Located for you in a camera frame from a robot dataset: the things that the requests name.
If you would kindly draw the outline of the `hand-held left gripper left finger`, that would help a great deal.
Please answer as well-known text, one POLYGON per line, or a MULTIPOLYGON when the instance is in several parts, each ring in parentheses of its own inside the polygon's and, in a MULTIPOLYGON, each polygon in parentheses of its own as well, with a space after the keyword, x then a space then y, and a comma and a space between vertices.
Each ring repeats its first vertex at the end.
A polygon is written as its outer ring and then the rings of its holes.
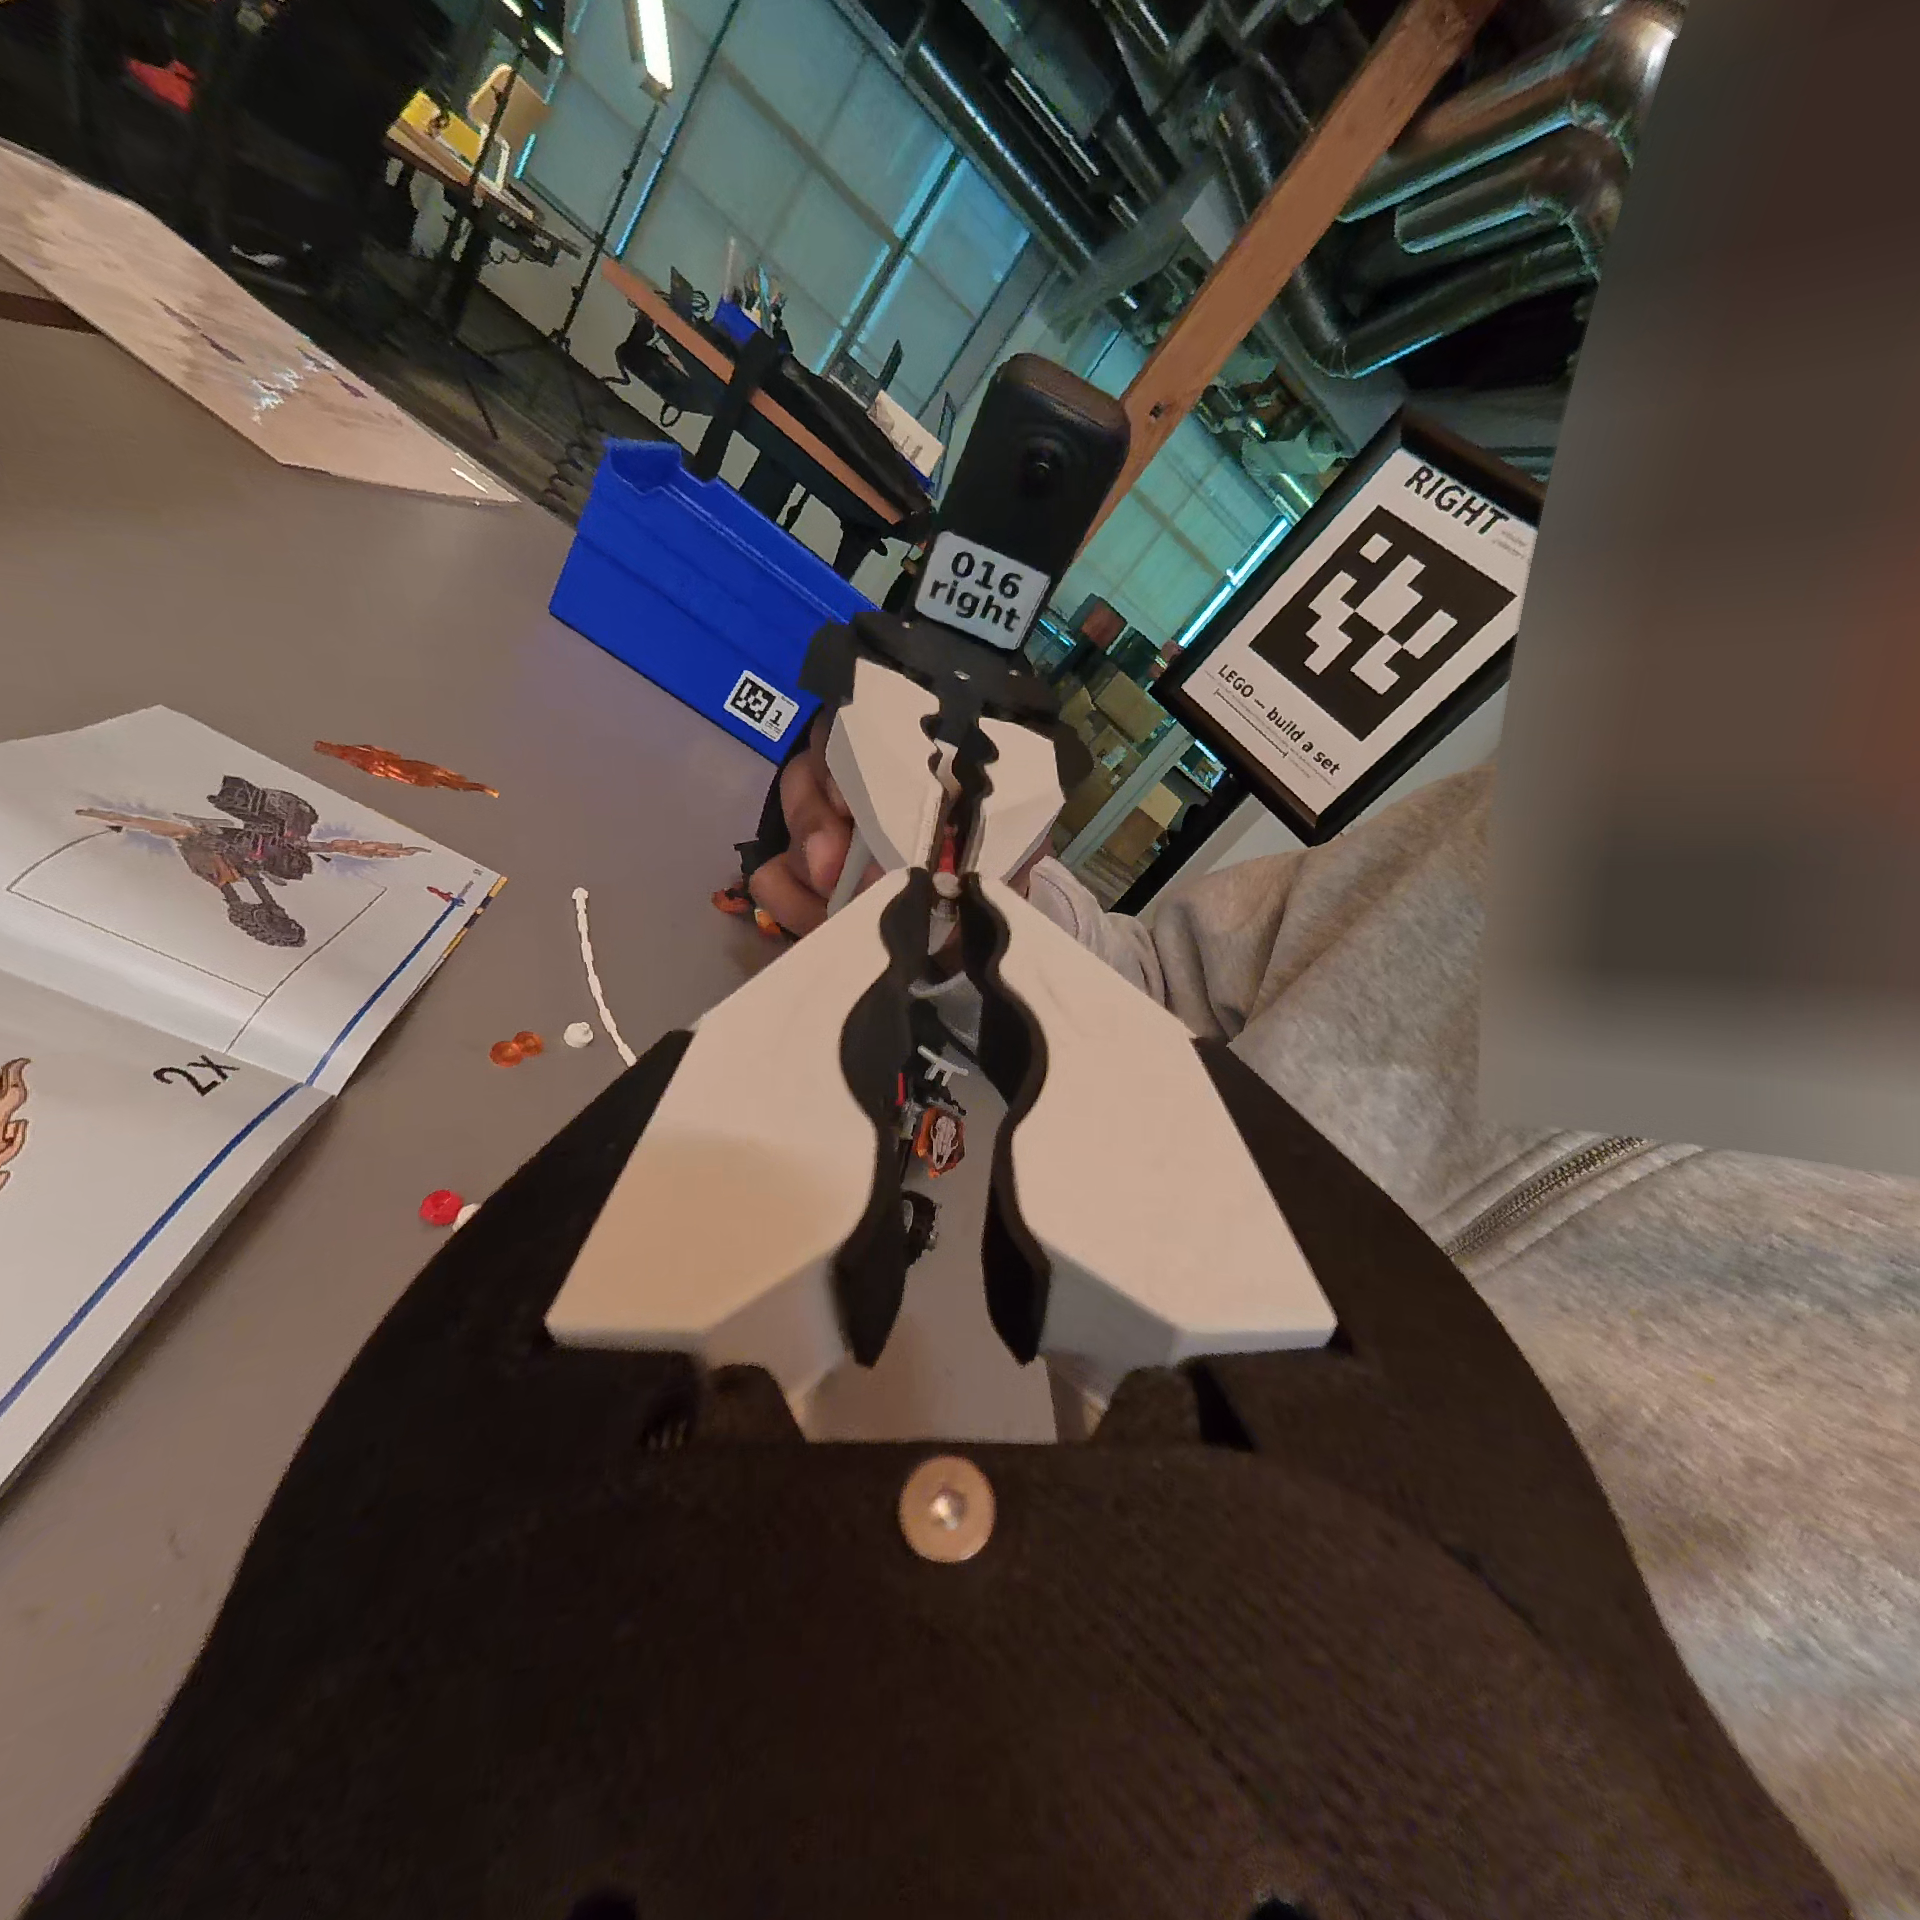
POLYGON ((898 1110, 922 872, 892 873, 721 1002, 555 1302, 571 1350, 757 1365, 802 1399, 873 1368, 905 1297, 898 1110))

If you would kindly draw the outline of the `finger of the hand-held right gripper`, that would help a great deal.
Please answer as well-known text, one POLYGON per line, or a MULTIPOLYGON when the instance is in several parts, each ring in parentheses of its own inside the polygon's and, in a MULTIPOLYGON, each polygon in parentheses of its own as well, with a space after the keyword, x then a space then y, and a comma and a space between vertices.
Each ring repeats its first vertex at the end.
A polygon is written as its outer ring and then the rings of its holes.
POLYGON ((856 819, 840 885, 932 873, 945 814, 958 800, 953 749, 931 733, 937 720, 932 690, 892 665, 853 669, 853 690, 833 719, 833 779, 856 819))
POLYGON ((1044 733, 976 720, 956 751, 956 883, 1014 883, 1044 854, 1065 806, 1044 733))

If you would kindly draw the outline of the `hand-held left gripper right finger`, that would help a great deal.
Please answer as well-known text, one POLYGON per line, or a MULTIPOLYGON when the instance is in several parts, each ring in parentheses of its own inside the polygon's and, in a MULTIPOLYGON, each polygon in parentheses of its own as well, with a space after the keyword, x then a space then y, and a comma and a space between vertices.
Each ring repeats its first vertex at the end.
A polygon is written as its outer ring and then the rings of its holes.
POLYGON ((1132 1374, 1312 1354, 1338 1315, 1186 1025, 1001 880, 958 898, 1001 1098, 981 1271, 1093 1430, 1132 1374))

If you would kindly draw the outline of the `black lego motorcycle model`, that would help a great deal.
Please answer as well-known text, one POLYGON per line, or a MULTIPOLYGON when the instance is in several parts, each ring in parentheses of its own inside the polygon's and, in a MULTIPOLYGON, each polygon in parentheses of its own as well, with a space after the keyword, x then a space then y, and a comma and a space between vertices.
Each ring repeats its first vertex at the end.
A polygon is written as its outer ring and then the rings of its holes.
POLYGON ((914 1266, 937 1245, 939 1203, 932 1185, 953 1174, 966 1150, 966 1106, 958 1086, 969 1067, 916 1042, 898 1077, 897 1138, 905 1264, 914 1266))

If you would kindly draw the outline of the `lego instruction booklet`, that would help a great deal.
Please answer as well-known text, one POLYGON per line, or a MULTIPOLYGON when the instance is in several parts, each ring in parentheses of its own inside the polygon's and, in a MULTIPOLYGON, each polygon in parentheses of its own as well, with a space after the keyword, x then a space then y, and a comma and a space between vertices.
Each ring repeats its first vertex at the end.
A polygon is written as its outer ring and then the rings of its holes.
POLYGON ((4 743, 4 1488, 501 888, 179 711, 4 743))

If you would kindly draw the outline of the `person's right hand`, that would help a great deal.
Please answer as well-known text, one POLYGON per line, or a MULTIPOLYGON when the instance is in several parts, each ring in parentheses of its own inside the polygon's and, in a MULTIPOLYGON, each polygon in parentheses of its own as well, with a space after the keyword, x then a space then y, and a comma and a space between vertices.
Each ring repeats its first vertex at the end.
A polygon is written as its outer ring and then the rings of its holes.
POLYGON ((780 776, 784 851, 753 880, 757 911, 801 941, 828 922, 856 838, 853 811, 833 779, 825 735, 816 735, 780 776))

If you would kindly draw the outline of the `stack of cardboard boxes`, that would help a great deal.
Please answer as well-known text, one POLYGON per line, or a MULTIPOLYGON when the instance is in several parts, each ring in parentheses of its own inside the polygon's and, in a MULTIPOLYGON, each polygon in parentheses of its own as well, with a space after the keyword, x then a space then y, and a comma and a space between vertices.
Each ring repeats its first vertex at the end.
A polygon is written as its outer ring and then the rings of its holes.
POLYGON ((1120 905, 1227 776, 1156 694, 1102 663, 1064 707, 1091 769, 1064 806, 1052 851, 1102 909, 1120 905))

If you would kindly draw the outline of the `blue plastic bin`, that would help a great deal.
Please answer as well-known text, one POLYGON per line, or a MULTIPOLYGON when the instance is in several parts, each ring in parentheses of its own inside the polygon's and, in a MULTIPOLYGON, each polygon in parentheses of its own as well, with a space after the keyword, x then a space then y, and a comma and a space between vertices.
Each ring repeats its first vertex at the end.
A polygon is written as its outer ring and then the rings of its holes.
POLYGON ((853 584, 674 442, 614 439, 597 467, 550 616, 769 762, 818 703, 814 634, 873 610, 853 584))

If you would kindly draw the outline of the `background wooden table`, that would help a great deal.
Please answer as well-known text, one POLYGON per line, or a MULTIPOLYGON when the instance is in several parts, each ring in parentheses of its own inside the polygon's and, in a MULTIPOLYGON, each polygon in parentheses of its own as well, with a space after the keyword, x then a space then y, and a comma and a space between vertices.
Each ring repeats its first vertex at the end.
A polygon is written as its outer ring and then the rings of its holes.
POLYGON ((614 361, 661 402, 707 421, 689 467, 701 480, 721 475, 733 442, 754 447, 757 465, 745 498, 769 519, 788 505, 788 491, 821 501, 842 523, 833 567, 850 579, 858 566, 892 539, 922 542, 932 507, 924 486, 907 475, 876 425, 860 439, 853 400, 824 385, 824 397, 801 397, 801 365, 776 344, 733 344, 710 323, 683 317, 651 282, 609 258, 600 269, 636 317, 614 361))

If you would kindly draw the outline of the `black framed marker sign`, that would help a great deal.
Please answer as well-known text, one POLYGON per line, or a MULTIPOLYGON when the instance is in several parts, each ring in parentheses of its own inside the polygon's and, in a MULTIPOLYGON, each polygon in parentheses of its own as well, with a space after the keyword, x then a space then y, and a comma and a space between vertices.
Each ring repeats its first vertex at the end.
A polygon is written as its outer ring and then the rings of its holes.
POLYGON ((1160 682, 1302 843, 1380 800, 1509 680, 1545 482, 1403 410, 1160 682))

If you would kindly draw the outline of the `silver ventilation ducts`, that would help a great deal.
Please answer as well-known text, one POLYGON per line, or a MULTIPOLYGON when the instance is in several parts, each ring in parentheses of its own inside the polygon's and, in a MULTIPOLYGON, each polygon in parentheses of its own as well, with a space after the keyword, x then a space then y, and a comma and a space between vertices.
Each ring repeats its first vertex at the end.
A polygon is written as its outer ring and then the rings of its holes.
POLYGON ((1325 377, 1368 377, 1510 304, 1594 283, 1683 5, 1582 5, 1426 111, 1368 174, 1277 312, 1325 377))

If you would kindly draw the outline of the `grey zip hoodie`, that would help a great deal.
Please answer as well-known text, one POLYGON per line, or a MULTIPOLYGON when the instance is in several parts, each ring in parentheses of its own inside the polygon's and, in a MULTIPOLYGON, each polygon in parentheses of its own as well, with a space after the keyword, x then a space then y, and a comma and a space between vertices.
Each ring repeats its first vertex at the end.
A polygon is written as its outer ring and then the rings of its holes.
POLYGON ((1915 1917, 1915 1185, 1486 1120, 1492 803, 1486 762, 1309 848, 1350 893, 1225 1042, 1496 1310, 1765 1787, 1861 1917, 1915 1917))

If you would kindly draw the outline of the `white printed board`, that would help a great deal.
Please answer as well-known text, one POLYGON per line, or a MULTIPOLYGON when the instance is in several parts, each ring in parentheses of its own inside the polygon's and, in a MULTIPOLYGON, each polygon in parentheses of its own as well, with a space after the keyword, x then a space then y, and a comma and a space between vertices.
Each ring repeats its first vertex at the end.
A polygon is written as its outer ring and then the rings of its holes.
POLYGON ((9 143, 2 257, 280 467, 465 505, 513 501, 155 216, 9 143))

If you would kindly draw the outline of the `wooden post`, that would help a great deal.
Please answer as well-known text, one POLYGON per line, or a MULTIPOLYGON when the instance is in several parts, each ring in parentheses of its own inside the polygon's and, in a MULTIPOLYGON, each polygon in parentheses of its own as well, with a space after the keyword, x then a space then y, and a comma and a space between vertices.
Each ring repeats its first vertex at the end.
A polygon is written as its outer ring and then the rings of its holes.
POLYGON ((1370 170, 1467 56, 1496 2, 1406 2, 1122 397, 1144 471, 1277 299, 1370 170))

